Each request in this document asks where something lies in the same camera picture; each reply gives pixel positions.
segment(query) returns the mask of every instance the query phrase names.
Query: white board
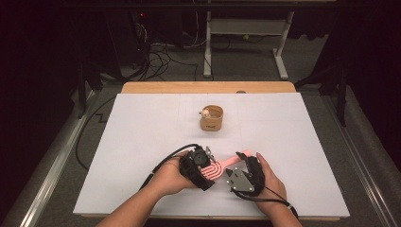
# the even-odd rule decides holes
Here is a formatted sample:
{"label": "white board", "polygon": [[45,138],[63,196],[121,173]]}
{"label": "white board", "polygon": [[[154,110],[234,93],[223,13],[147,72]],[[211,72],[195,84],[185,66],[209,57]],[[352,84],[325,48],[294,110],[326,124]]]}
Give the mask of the white board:
{"label": "white board", "polygon": [[[220,131],[202,131],[204,106],[224,110]],[[135,193],[168,154],[209,146],[217,160],[260,152],[284,182],[300,217],[349,217],[300,94],[120,94],[79,194],[75,214],[107,215]],[[230,192],[224,174],[206,191],[163,198],[152,215],[261,218],[251,201]]]}

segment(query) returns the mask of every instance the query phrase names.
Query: table leg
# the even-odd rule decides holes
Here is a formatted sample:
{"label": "table leg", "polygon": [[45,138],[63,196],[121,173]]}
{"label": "table leg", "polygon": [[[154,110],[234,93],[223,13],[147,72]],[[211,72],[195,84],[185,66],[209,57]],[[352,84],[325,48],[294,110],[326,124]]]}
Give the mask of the table leg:
{"label": "table leg", "polygon": [[212,19],[212,12],[207,12],[206,21],[206,49],[204,51],[204,63],[203,63],[203,76],[210,78],[212,76],[212,49],[210,48],[211,29],[210,20]]}
{"label": "table leg", "polygon": [[281,58],[281,53],[283,52],[284,44],[286,43],[287,35],[289,32],[289,28],[291,27],[293,16],[294,16],[293,11],[288,13],[287,21],[283,27],[283,32],[281,34],[280,45],[277,49],[274,48],[272,50],[273,56],[274,56],[274,59],[275,59],[276,65],[277,65],[277,69],[280,74],[280,78],[283,80],[288,79],[288,74],[287,74],[286,67],[284,66],[283,59]]}

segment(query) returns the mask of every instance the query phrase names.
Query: black wire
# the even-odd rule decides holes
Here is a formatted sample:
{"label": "black wire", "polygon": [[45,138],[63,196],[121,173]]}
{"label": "black wire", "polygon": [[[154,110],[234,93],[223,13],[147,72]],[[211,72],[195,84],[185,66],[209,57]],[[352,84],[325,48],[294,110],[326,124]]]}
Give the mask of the black wire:
{"label": "black wire", "polygon": [[[145,56],[145,58],[146,58],[146,61],[148,62],[148,68],[150,68],[150,61],[149,61],[149,59],[150,59],[150,53],[149,53],[149,51],[147,51],[147,55]],[[138,81],[144,81],[145,80],[145,77],[146,77],[146,75],[147,75],[147,73],[148,73],[148,70],[147,71],[145,71],[142,75],[141,75],[141,77],[138,79]]]}
{"label": "black wire", "polygon": [[204,58],[204,61],[206,61],[206,63],[209,65],[209,67],[210,67],[210,76],[211,76],[211,78],[212,78],[212,81],[215,81],[215,75],[213,74],[213,68],[212,68],[212,65],[210,65],[210,63],[209,63],[209,61],[206,59],[206,57],[203,57]]}
{"label": "black wire", "polygon": [[168,64],[170,63],[170,60],[166,60],[166,59],[162,58],[162,56],[159,55],[159,53],[164,54],[163,52],[149,52],[149,53],[150,53],[150,54],[154,54],[154,55],[156,55],[157,57],[159,57],[158,59],[156,58],[156,59],[150,60],[150,62],[156,61],[156,60],[160,60],[160,63],[161,63],[161,65],[159,65],[159,66],[151,66],[151,67],[150,67],[152,70],[153,70],[153,68],[155,68],[155,67],[158,67],[158,68],[159,68],[157,71],[154,71],[154,70],[153,70],[153,72],[158,72],[158,71],[160,70],[160,68],[165,67],[165,66],[168,68]]}
{"label": "black wire", "polygon": [[142,183],[142,186],[139,188],[139,190],[141,190],[142,188],[144,188],[151,180],[151,178],[153,177],[153,175],[157,172],[157,170],[159,170],[159,168],[165,163],[167,162],[169,159],[173,158],[174,155],[176,155],[178,152],[182,151],[185,148],[191,148],[191,147],[195,147],[198,148],[199,145],[197,144],[189,144],[189,145],[185,145],[182,148],[178,148],[177,150],[175,150],[174,152],[172,152],[171,154],[169,154],[167,157],[165,157],[164,160],[162,160],[162,162],[159,163],[159,165],[157,165],[155,168],[153,168],[153,170],[151,171],[151,173],[148,175],[148,177],[145,179],[144,183]]}
{"label": "black wire", "polygon": [[[129,76],[124,77],[125,79],[127,79],[127,81],[133,81],[134,78],[139,77],[141,75],[143,75],[144,73],[146,73],[148,71],[148,60],[145,59],[144,62],[142,64],[140,64],[140,67],[138,69],[136,69],[135,72],[131,73]],[[103,75],[100,75],[100,78],[103,81],[107,81],[113,84],[121,84],[121,83],[125,83],[125,81],[121,81],[121,79],[114,79],[114,78],[107,78]]]}
{"label": "black wire", "polygon": [[255,197],[248,197],[248,196],[244,196],[243,194],[241,194],[240,192],[232,189],[232,191],[234,192],[234,194],[238,197],[240,197],[242,200],[245,201],[262,201],[262,202],[266,202],[266,201],[271,201],[271,202],[278,202],[278,203],[282,203],[284,204],[288,209],[291,210],[292,214],[295,216],[295,218],[299,218],[298,217],[298,212],[295,209],[294,206],[291,205],[291,203],[289,203],[288,201],[286,201],[283,197],[281,197],[280,195],[278,195],[276,192],[274,192],[273,190],[271,190],[270,188],[266,187],[265,185],[263,185],[266,189],[268,189],[270,192],[272,192],[274,195],[276,195],[277,197],[279,197],[281,200],[277,200],[277,199],[260,199],[260,198],[255,198]]}
{"label": "black wire", "polygon": [[[162,63],[161,66],[158,66],[159,68],[158,68],[156,71],[153,70],[153,67],[155,67],[155,66],[151,66],[151,62],[152,62],[152,61],[155,61],[156,59],[150,59],[150,54],[155,54],[155,55],[157,55],[157,56],[159,57],[159,60],[160,60],[161,63]],[[150,51],[149,51],[149,52],[148,52],[148,65],[149,65],[149,68],[150,68],[154,73],[153,73],[151,76],[148,76],[148,77],[147,77],[148,71],[145,72],[145,73],[142,75],[142,77],[139,79],[139,81],[149,80],[149,79],[152,79],[152,78],[154,78],[154,77],[159,77],[160,79],[164,80],[163,78],[160,77],[160,75],[166,71],[166,68],[165,68],[165,70],[164,70],[162,73],[159,73],[159,71],[160,71],[164,66],[166,66],[166,65],[167,65],[167,67],[168,67],[168,62],[167,62],[167,64],[164,64],[164,63],[163,63],[163,58],[162,58],[159,54],[157,54],[156,52],[150,52]]]}
{"label": "black wire", "polygon": [[153,70],[154,74],[151,75],[151,76],[149,76],[149,77],[147,77],[147,78],[144,78],[144,80],[149,80],[149,79],[158,77],[158,78],[160,78],[161,80],[166,81],[165,79],[163,79],[163,78],[161,77],[161,75],[167,70],[169,61],[166,60],[166,59],[163,59],[159,54],[157,54],[157,53],[155,53],[155,52],[149,52],[149,54],[157,55],[157,56],[159,57],[159,60],[160,60],[160,62],[161,62],[162,64],[161,64],[160,66],[157,66],[158,69],[157,69],[156,71],[154,71],[153,68],[150,67],[150,68]]}
{"label": "black wire", "polygon": [[86,126],[87,126],[88,123],[91,121],[92,117],[94,117],[94,115],[100,110],[100,108],[102,108],[102,107],[105,106],[108,102],[110,102],[111,100],[113,100],[113,99],[115,99],[115,98],[116,98],[116,96],[113,96],[113,97],[109,98],[108,100],[106,100],[104,103],[102,103],[102,104],[94,111],[94,113],[92,113],[91,116],[89,116],[89,118],[86,120],[85,124],[83,125],[82,130],[79,132],[78,140],[77,140],[76,147],[75,147],[76,159],[77,159],[79,165],[82,166],[82,167],[83,167],[84,169],[86,169],[86,170],[89,170],[89,167],[87,167],[87,166],[79,159],[79,155],[78,155],[78,145],[79,145],[79,142],[80,142],[80,138],[82,137],[83,132],[85,131]]}
{"label": "black wire", "polygon": [[173,58],[171,58],[171,56],[168,54],[168,50],[167,50],[167,44],[165,45],[165,49],[166,49],[166,55],[174,62],[178,63],[178,64],[182,64],[182,65],[189,65],[189,66],[195,66],[195,71],[194,71],[194,81],[197,80],[197,71],[198,71],[198,64],[196,63],[184,63],[184,62],[180,62],[180,61],[176,61]]}

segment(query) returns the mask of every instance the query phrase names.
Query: finger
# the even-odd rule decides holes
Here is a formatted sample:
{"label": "finger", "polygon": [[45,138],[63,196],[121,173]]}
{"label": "finger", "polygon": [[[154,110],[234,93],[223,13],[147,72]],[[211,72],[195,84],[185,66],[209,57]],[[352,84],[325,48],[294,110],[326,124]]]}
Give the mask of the finger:
{"label": "finger", "polygon": [[179,153],[176,154],[175,156],[176,156],[176,157],[183,157],[183,156],[185,156],[188,152],[189,152],[189,150],[184,150],[184,151],[179,152]]}
{"label": "finger", "polygon": [[262,166],[262,171],[265,174],[266,177],[269,176],[274,176],[273,171],[270,168],[269,163],[266,161],[266,159],[262,156],[262,154],[256,152],[256,157],[259,160],[260,165]]}

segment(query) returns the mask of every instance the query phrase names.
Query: cable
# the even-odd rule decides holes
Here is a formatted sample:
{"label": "cable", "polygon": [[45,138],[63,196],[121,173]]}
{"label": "cable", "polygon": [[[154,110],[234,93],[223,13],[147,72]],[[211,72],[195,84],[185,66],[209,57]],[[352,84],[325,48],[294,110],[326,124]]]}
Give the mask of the cable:
{"label": "cable", "polygon": [[210,76],[211,76],[211,78],[212,78],[212,81],[215,81],[215,75],[213,74],[212,65],[210,65],[210,63],[209,63],[209,61],[206,59],[206,57],[203,57],[203,58],[204,58],[204,61],[206,61],[206,63],[209,65],[209,68],[210,68]]}
{"label": "cable", "polygon": [[195,16],[196,16],[196,19],[197,19],[197,36],[195,38],[194,43],[192,45],[188,46],[187,48],[195,46],[195,44],[197,43],[197,40],[198,40],[199,31],[200,31],[200,23],[199,23],[199,16],[198,16],[198,12],[197,11],[195,11]]}
{"label": "cable", "polygon": [[[146,62],[148,63],[148,69],[150,68],[150,56],[149,56],[149,52],[147,52],[147,55],[145,56]],[[138,79],[138,81],[144,81],[145,77],[148,73],[148,69],[141,75],[141,77]]]}
{"label": "cable", "polygon": [[234,194],[238,197],[240,197],[242,200],[245,201],[262,201],[262,202],[266,202],[266,201],[271,201],[271,202],[278,202],[281,204],[284,204],[289,210],[291,210],[292,214],[295,216],[295,218],[299,218],[298,217],[298,213],[295,209],[294,206],[291,205],[291,203],[289,203],[288,201],[286,201],[283,197],[281,197],[280,195],[278,195],[276,192],[274,192],[273,190],[271,190],[270,188],[266,187],[265,185],[263,185],[266,189],[268,189],[270,192],[272,192],[274,195],[276,195],[278,198],[280,198],[280,200],[278,199],[260,199],[260,198],[255,198],[255,197],[248,197],[248,196],[244,196],[242,193],[234,190],[232,188],[232,191],[234,192]]}
{"label": "cable", "polygon": [[105,106],[108,102],[110,102],[111,100],[113,100],[113,99],[115,99],[115,98],[116,98],[116,96],[113,96],[113,97],[109,98],[108,100],[106,100],[104,103],[102,103],[102,104],[94,111],[94,113],[92,113],[92,114],[89,116],[89,118],[86,120],[85,124],[83,125],[82,130],[79,132],[78,140],[77,140],[76,148],[75,148],[75,154],[76,154],[76,159],[77,159],[79,165],[82,166],[82,167],[83,167],[84,169],[86,169],[86,170],[89,170],[89,167],[87,167],[87,166],[79,159],[79,155],[78,155],[78,145],[79,145],[79,142],[80,142],[80,138],[82,137],[83,132],[85,131],[86,126],[87,126],[88,123],[91,121],[92,117],[94,117],[94,115],[100,110],[100,108],[102,108],[102,107]]}
{"label": "cable", "polygon": [[196,64],[196,63],[184,63],[184,62],[181,62],[181,61],[176,61],[176,60],[174,60],[169,54],[168,54],[168,46],[169,46],[169,44],[167,44],[167,43],[164,43],[164,44],[152,44],[151,46],[161,46],[162,47],[162,50],[159,50],[159,51],[157,51],[157,52],[150,52],[150,53],[152,53],[152,54],[155,54],[155,55],[157,55],[160,59],[163,59],[159,54],[164,54],[164,55],[166,55],[167,57],[168,57],[168,60],[166,60],[166,59],[163,59],[164,61],[166,61],[166,64],[162,64],[162,66],[166,66],[166,68],[165,68],[165,70],[164,71],[162,71],[161,73],[158,73],[158,74],[154,74],[153,76],[150,76],[150,77],[148,77],[148,78],[146,78],[146,79],[151,79],[151,78],[154,78],[154,77],[159,77],[159,78],[161,78],[160,77],[160,75],[162,75],[166,70],[167,70],[167,68],[168,68],[168,64],[171,62],[171,61],[173,61],[173,62],[175,62],[175,63],[178,63],[178,64],[182,64],[182,65],[188,65],[188,66],[195,66],[195,71],[194,71],[194,81],[196,81],[196,75],[197,75],[197,71],[198,71],[198,67],[199,67],[199,65],[198,64]]}
{"label": "cable", "polygon": [[195,45],[190,45],[190,46],[183,46],[183,48],[193,48],[193,47],[198,47],[198,46],[201,46],[201,45],[204,45],[204,44],[206,44],[206,40],[204,40],[200,44],[195,44]]}
{"label": "cable", "polygon": [[[147,62],[147,61],[144,61],[144,62],[140,65],[140,67],[139,67],[135,72],[133,72],[133,73],[131,73],[129,76],[127,76],[126,79],[127,79],[128,81],[132,81],[132,79],[134,79],[135,77],[138,77],[138,76],[142,75],[142,74],[145,73],[147,70],[148,70],[148,62]],[[101,74],[100,74],[100,78],[101,78],[103,81],[107,81],[107,82],[113,83],[113,84],[121,84],[121,83],[123,83],[123,81],[121,81],[120,79],[111,79],[111,78],[105,77],[105,76],[103,76],[103,75],[101,75]]]}
{"label": "cable", "polygon": [[[155,52],[149,52],[149,54],[154,54],[154,55],[158,56],[158,57],[159,57],[158,60],[160,60],[161,65],[160,65],[160,66],[157,66],[158,68],[157,68],[156,71],[153,70],[153,67],[156,67],[156,66],[150,66],[150,69],[153,70],[154,74],[151,75],[151,76],[149,76],[149,77],[147,77],[147,78],[144,78],[144,80],[148,80],[148,79],[152,79],[152,78],[158,77],[158,78],[160,78],[161,80],[166,81],[165,79],[163,79],[163,78],[161,77],[161,75],[167,70],[168,64],[169,64],[170,60],[163,59],[158,53],[155,53]],[[166,68],[165,68],[161,73],[159,73],[159,71],[160,71],[163,67],[166,67]]]}

